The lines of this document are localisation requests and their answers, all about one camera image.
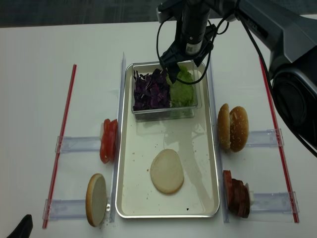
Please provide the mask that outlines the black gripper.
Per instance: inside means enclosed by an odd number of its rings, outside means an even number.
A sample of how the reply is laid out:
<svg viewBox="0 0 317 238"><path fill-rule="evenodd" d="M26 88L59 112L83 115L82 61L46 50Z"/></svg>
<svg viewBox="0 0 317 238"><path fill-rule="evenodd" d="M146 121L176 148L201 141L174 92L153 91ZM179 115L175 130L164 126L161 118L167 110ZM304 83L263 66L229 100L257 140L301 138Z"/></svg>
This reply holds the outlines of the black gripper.
<svg viewBox="0 0 317 238"><path fill-rule="evenodd" d="M158 21L176 19L176 33L171 46L159 57L162 74L174 84L180 72L179 62L192 60L199 67L212 49L214 25L208 25L209 0L167 0L158 6Z"/></svg>

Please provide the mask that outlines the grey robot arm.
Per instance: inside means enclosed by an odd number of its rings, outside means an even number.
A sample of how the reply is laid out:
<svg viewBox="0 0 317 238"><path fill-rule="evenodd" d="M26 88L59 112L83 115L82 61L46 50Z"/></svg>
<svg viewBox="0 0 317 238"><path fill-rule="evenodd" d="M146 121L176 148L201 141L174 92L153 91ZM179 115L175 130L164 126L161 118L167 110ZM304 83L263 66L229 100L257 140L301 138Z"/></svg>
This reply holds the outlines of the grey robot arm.
<svg viewBox="0 0 317 238"><path fill-rule="evenodd" d="M317 152L317 22L265 0L168 0L157 6L160 24L176 19L171 46L158 55L172 82L178 63L200 65L211 57L219 26L209 24L215 11L222 21L239 20L249 38L270 50L264 78L275 108L296 138Z"/></svg>

